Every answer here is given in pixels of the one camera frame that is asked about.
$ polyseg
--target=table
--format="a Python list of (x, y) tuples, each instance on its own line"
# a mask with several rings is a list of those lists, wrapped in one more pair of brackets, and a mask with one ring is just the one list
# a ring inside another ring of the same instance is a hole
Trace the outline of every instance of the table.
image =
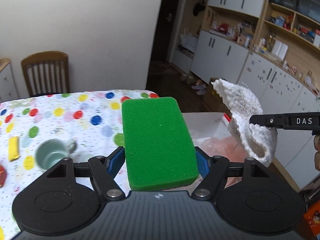
[[(12, 216), (15, 196), (43, 172), (34, 153), (45, 140), (77, 141), (71, 155), (74, 162), (86, 162), (96, 155), (108, 156), (123, 146), (121, 103), (129, 98), (155, 98), (147, 90), (109, 90), (59, 94), (9, 101), (0, 104), (0, 164), (7, 170), (0, 188), (0, 240), (9, 240), (20, 230)], [(20, 137), (20, 158), (8, 161), (8, 138)], [(115, 178), (128, 194), (130, 187), (124, 165)], [(78, 183), (91, 187), (87, 178)]]

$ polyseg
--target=mug handle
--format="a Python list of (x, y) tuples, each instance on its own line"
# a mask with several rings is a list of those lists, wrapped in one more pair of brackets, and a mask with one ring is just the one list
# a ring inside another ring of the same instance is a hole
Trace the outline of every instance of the mug handle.
[(66, 142), (68, 153), (71, 154), (77, 149), (77, 142), (74, 139), (70, 139)]

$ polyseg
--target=mug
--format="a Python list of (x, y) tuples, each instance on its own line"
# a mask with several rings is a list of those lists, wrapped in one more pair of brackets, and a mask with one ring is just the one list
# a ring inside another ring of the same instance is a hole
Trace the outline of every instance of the mug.
[(59, 139), (44, 141), (36, 150), (36, 164), (43, 171), (46, 171), (62, 158), (68, 157), (76, 148), (77, 143), (74, 139), (70, 139), (66, 143)]

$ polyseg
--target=white towel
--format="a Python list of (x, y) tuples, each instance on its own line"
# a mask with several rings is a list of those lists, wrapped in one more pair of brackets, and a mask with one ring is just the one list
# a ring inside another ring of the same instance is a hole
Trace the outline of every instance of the white towel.
[(263, 114), (257, 97), (248, 88), (222, 79), (212, 85), (232, 114), (228, 125), (231, 135), (244, 146), (249, 157), (268, 167), (276, 152), (277, 130), (249, 124), (252, 115)]

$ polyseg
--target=metal screw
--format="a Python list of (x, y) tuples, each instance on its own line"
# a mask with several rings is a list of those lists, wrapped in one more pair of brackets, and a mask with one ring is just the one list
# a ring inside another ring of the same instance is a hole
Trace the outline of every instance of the metal screw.
[(121, 194), (122, 194), (122, 192), (119, 189), (110, 189), (107, 191), (108, 197), (120, 197)]
[(209, 194), (210, 194), (210, 191), (204, 188), (200, 188), (195, 191), (195, 195), (197, 197), (207, 197), (209, 196)]

